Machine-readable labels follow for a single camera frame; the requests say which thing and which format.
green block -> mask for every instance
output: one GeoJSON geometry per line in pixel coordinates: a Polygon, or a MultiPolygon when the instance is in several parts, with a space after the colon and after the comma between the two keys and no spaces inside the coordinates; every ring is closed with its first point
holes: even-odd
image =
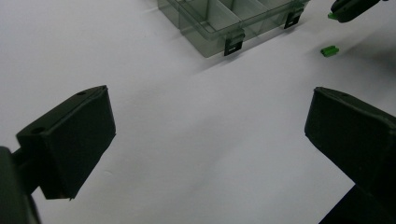
{"type": "Polygon", "coordinates": [[[329,13],[329,15],[327,15],[327,18],[337,21],[337,17],[334,14],[332,14],[332,12],[329,13]]]}
{"type": "Polygon", "coordinates": [[[332,57],[333,55],[337,54],[340,49],[336,48],[335,46],[329,46],[327,48],[324,48],[320,51],[320,53],[323,54],[326,58],[332,57]]]}

plastic storage box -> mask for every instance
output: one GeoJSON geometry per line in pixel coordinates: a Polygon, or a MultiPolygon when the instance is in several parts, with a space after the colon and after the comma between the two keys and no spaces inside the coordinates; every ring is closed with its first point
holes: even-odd
{"type": "Polygon", "coordinates": [[[296,24],[309,0],[158,0],[159,9],[205,56],[231,54],[250,38],[296,24]]]}

box latch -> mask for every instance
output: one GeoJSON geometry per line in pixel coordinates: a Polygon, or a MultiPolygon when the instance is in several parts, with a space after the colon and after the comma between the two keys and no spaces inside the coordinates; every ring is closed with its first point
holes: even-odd
{"type": "Polygon", "coordinates": [[[224,56],[232,54],[242,48],[242,43],[244,42],[245,31],[239,29],[235,32],[227,34],[225,40],[224,56]]]}
{"type": "Polygon", "coordinates": [[[301,7],[289,13],[288,18],[286,19],[285,29],[288,29],[289,27],[297,24],[303,12],[304,12],[304,7],[301,7]]]}

white table surface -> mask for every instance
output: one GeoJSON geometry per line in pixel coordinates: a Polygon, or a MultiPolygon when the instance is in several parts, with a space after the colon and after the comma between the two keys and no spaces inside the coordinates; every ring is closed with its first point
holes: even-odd
{"type": "Polygon", "coordinates": [[[304,136],[313,89],[396,115],[396,2],[346,24],[331,5],[205,59],[155,0],[1,1],[1,145],[103,84],[117,125],[75,200],[35,191],[43,223],[320,222],[353,183],[304,136]]]}

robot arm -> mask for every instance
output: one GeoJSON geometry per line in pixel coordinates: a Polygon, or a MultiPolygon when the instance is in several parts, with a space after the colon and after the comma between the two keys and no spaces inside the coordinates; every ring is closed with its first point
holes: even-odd
{"type": "Polygon", "coordinates": [[[380,0],[336,0],[332,5],[332,14],[339,22],[349,22],[369,8],[375,6],[379,1],[380,0]]]}

